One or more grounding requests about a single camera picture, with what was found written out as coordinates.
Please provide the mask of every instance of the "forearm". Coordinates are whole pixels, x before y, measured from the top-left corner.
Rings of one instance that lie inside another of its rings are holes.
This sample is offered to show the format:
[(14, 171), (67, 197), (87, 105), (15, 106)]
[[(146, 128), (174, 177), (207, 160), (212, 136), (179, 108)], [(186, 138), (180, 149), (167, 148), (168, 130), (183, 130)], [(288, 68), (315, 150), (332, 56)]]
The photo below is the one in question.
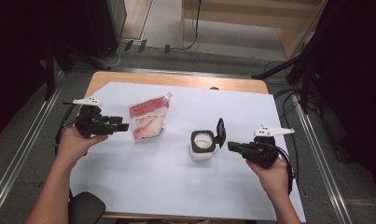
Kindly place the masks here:
[(26, 223), (68, 223), (71, 171), (72, 167), (62, 162), (56, 160), (53, 163), (45, 186)]
[(282, 196), (271, 199), (275, 214), (277, 215), (278, 224), (295, 224), (300, 223), (299, 217), (296, 214), (295, 208), (290, 202), (289, 197)]

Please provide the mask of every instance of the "cable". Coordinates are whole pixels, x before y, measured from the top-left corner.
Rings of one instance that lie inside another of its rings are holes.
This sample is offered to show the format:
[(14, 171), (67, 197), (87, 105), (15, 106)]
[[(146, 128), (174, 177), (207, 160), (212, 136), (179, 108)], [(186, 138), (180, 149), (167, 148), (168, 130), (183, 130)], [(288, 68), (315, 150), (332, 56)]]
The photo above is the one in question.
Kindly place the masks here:
[(294, 102), (285, 109), (284, 113), (279, 117), (281, 125), (283, 125), (286, 115), (293, 111), (298, 104), (299, 102)]
[(286, 170), (287, 170), (287, 175), (288, 175), (288, 194), (290, 194), (290, 192), (292, 191), (293, 179), (296, 178), (298, 175), (297, 175), (297, 172), (293, 173), (292, 163), (290, 161), (289, 155), (286, 153), (285, 150), (283, 150), (282, 148), (278, 146), (267, 144), (267, 143), (260, 143), (259, 145), (261, 147), (272, 147), (278, 151), (278, 155), (281, 155), (283, 157), (284, 161), (286, 162)]
[(194, 40), (193, 40), (193, 43), (191, 43), (191, 45), (187, 48), (183, 48), (182, 50), (187, 50), (187, 49), (190, 49), (191, 47), (193, 47), (193, 45), (196, 43), (197, 41), (197, 36), (199, 35), (199, 17), (200, 17), (200, 8), (202, 6), (202, 0), (199, 1), (199, 8), (197, 9), (197, 18), (196, 18), (196, 29), (193, 28), (193, 30), (195, 31), (195, 36), (194, 36)]
[(193, 31), (194, 33), (197, 33), (197, 30), (196, 30), (196, 27), (194, 27), (194, 20), (193, 20), (193, 2), (190, 2), (190, 6), (191, 6), (191, 27), (193, 28)]
[[(285, 99), (284, 99), (284, 102), (283, 102), (283, 112), (284, 112), (284, 119), (285, 119), (285, 122), (286, 122), (286, 127), (288, 129), (290, 129), (290, 124), (289, 124), (289, 121), (286, 117), (286, 113), (285, 113), (285, 103), (287, 101), (287, 99), (289, 97), (291, 97), (292, 95), (294, 95), (295, 92), (292, 91), (292, 93), (290, 93)], [(297, 144), (296, 144), (296, 139), (295, 139), (295, 136), (294, 134), (292, 133), (291, 135), (291, 138), (292, 138), (292, 144), (293, 144), (293, 147), (295, 149), (295, 159), (296, 159), (296, 173), (295, 173), (295, 178), (296, 178), (296, 183), (299, 184), (299, 153), (298, 153), (298, 147), (297, 147)]]
[(277, 99), (277, 97), (281, 96), (282, 94), (286, 93), (286, 92), (289, 92), (289, 91), (293, 91), (293, 92), (299, 92), (301, 91), (300, 89), (297, 89), (297, 90), (292, 90), (292, 89), (288, 89), (288, 90), (281, 90), (281, 91), (278, 91), (276, 92), (273, 96), (274, 96), (274, 100)]
[(264, 65), (264, 67), (263, 67), (263, 71), (264, 71), (264, 72), (267, 72), (267, 71), (266, 71), (266, 67), (269, 66), (269, 65), (272, 64), (272, 63), (285, 63), (285, 61), (273, 61), (273, 62), (266, 63), (266, 64)]
[(98, 62), (108, 66), (108, 67), (114, 67), (116, 65), (118, 65), (120, 63), (120, 55), (118, 54), (118, 50), (123, 47), (124, 45), (119, 45), (118, 48), (116, 49), (116, 54), (118, 55), (118, 62), (117, 63), (114, 63), (114, 64), (107, 64), (107, 63), (104, 63), (103, 61), (100, 60), (100, 58), (97, 58)]
[(57, 152), (59, 150), (59, 147), (58, 145), (60, 144), (60, 138), (62, 136), (62, 131), (63, 131), (63, 128), (66, 127), (66, 125), (64, 124), (65, 121), (69, 118), (69, 116), (71, 115), (72, 111), (74, 110), (75, 106), (74, 104), (71, 104), (71, 103), (66, 103), (66, 102), (63, 102), (64, 105), (71, 105), (68, 110), (65, 112), (64, 116), (63, 116), (63, 119), (59, 125), (59, 130), (56, 134), (56, 147), (54, 148), (54, 154), (57, 156)]

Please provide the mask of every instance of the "red and white bag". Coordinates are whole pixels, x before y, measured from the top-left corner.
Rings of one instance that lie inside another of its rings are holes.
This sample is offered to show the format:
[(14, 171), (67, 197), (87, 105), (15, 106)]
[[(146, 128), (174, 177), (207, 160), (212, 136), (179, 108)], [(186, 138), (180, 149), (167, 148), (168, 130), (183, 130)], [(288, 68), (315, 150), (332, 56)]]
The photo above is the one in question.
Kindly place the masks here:
[(167, 94), (130, 107), (130, 125), (135, 142), (158, 137), (164, 132), (164, 118), (173, 95)]

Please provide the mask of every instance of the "black cable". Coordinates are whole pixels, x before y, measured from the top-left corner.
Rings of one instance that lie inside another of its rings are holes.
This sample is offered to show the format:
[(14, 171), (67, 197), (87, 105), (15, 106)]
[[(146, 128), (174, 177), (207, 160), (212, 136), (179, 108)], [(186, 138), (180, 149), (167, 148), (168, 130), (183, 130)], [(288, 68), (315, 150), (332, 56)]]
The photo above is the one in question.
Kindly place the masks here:
[(74, 124), (74, 123), (75, 123), (75, 121), (70, 121), (70, 122), (64, 124), (64, 125), (63, 125), (63, 128), (66, 128), (66, 127), (68, 127), (68, 126), (70, 126), (70, 125), (72, 125), (72, 124)]
[[(286, 103), (287, 99), (288, 99), (289, 97), (291, 97), (292, 95), (294, 95), (294, 94), (295, 94), (295, 93), (292, 92), (292, 93), (290, 93), (290, 94), (284, 99), (284, 102), (283, 102), (283, 112), (284, 112), (284, 114), (285, 114), (285, 103)], [(291, 127), (290, 127), (290, 124), (289, 124), (289, 121), (288, 121), (286, 115), (284, 116), (284, 119), (285, 119), (285, 122), (286, 122), (286, 127), (287, 127), (288, 129), (290, 129)], [(294, 149), (295, 149), (295, 159), (296, 159), (296, 172), (295, 172), (296, 177), (295, 177), (295, 178), (296, 178), (296, 183), (299, 184), (299, 153), (298, 153), (298, 147), (297, 147), (297, 144), (296, 144), (296, 139), (295, 139), (295, 136), (294, 136), (293, 133), (291, 134), (291, 138), (292, 138), (292, 144), (293, 144), (293, 147), (294, 147)]]
[(197, 41), (197, 36), (199, 35), (199, 17), (200, 17), (200, 8), (202, 6), (202, 0), (199, 1), (199, 8), (197, 9), (197, 18), (196, 18), (196, 29), (195, 30), (195, 37), (194, 37), (194, 41), (193, 43), (191, 43), (191, 45), (187, 48), (183, 48), (182, 50), (187, 50), (187, 49), (190, 49), (191, 47), (193, 47), (193, 45), (196, 43)]
[(293, 179), (297, 177), (297, 173), (293, 173), (292, 170), (292, 163), (290, 161), (289, 155), (286, 153), (285, 150), (282, 148), (272, 145), (272, 144), (267, 144), (267, 143), (259, 143), (261, 147), (272, 147), (278, 151), (278, 154), (281, 155), (286, 162), (286, 170), (287, 170), (287, 175), (288, 175), (288, 194), (292, 191), (292, 183)]
[(317, 111), (317, 109), (318, 109), (317, 99), (314, 96), (309, 96), (306, 107), (307, 107), (307, 109), (309, 109), (311, 111)]
[(291, 111), (293, 111), (297, 105), (299, 105), (299, 102), (294, 102), (291, 105), (289, 105), (286, 109), (284, 109), (283, 114), (279, 117), (279, 120), (281, 121), (281, 125), (284, 124), (286, 115), (289, 114)]
[(191, 19), (191, 27), (193, 28), (193, 31), (194, 31), (194, 33), (196, 34), (196, 33), (197, 33), (197, 30), (196, 30), (196, 27), (194, 27), (194, 20), (193, 20), (193, 19)]
[(72, 190), (71, 190), (71, 188), (69, 188), (69, 194), (68, 194), (68, 197), (69, 197), (69, 201), (72, 201), (72, 199), (74, 199), (74, 194), (72, 194)]
[(66, 126), (65, 126), (65, 121), (69, 118), (69, 116), (71, 115), (71, 113), (72, 113), (72, 111), (74, 110), (74, 108), (75, 108), (75, 106), (76, 105), (73, 105), (73, 104), (70, 104), (70, 103), (63, 103), (63, 104), (65, 104), (65, 105), (71, 105), (69, 108), (68, 108), (68, 110), (65, 112), (65, 114), (64, 114), (64, 116), (63, 116), (63, 119), (62, 119), (62, 121), (61, 121), (61, 123), (60, 123), (60, 126), (59, 126), (59, 130), (58, 130), (58, 132), (57, 132), (57, 134), (56, 134), (56, 147), (54, 148), (54, 154), (57, 156), (57, 152), (58, 152), (58, 149), (59, 149), (59, 147), (58, 147), (58, 145), (60, 144), (60, 138), (61, 138), (61, 136), (62, 136), (62, 131), (63, 131), (63, 128), (65, 128)]
[(292, 89), (288, 89), (288, 90), (281, 90), (281, 91), (278, 91), (276, 92), (273, 96), (274, 96), (274, 100), (277, 99), (279, 96), (281, 96), (282, 94), (286, 93), (286, 92), (289, 92), (289, 91), (293, 91), (293, 92), (300, 92), (301, 90), (300, 89), (297, 89), (297, 90), (292, 90)]
[(264, 65), (264, 67), (263, 67), (263, 72), (267, 72), (267, 71), (266, 71), (267, 66), (269, 66), (269, 65), (272, 64), (272, 63), (285, 63), (285, 61), (272, 61), (272, 62), (266, 63), (266, 64)]

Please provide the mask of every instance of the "metal frame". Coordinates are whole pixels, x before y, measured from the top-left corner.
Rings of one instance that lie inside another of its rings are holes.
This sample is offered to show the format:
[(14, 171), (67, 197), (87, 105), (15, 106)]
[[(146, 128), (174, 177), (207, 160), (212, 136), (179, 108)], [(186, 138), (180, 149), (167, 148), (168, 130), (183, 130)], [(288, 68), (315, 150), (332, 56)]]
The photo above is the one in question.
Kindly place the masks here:
[[(125, 68), (118, 70), (119, 72), (129, 72), (129, 73), (148, 73), (148, 74), (163, 74), (163, 75), (179, 75), (179, 76), (202, 76), (202, 77), (225, 77), (225, 78), (242, 78), (250, 79), (250, 76), (241, 75), (227, 75), (227, 74), (214, 74), (214, 73), (199, 73), (199, 72), (181, 72), (181, 71), (165, 71), (165, 70), (152, 70), (152, 69), (137, 69), (137, 68)], [(38, 115), (35, 118), (33, 125), (31, 126), (28, 133), (25, 135), (18, 151), (16, 152), (12, 162), (8, 166), (6, 172), (0, 180), (0, 209), (4, 203), (7, 195), (9, 194), (25, 160), (27, 159), (31, 148), (38, 137), (43, 124), (49, 116), (49, 113), (54, 106), (55, 101), (60, 93), (60, 88), (65, 80), (65, 73), (60, 72), (57, 76), (57, 86), (55, 92), (50, 96), (50, 98), (42, 105)], [(294, 103), (299, 101), (297, 95), (293, 96)], [(341, 196), (341, 192), (336, 184), (335, 179), (327, 165), (326, 158), (322, 152), (322, 148), (318, 142), (318, 139), (313, 130), (310, 118), (308, 115), (304, 114), (301, 107), (297, 106), (297, 113), (299, 119), (306, 132), (307, 139), (313, 151), (313, 155), (323, 178), (325, 187), (331, 200), (333, 207), (336, 212), (336, 216), (340, 223), (353, 223), (347, 207), (345, 205), (344, 199)]]

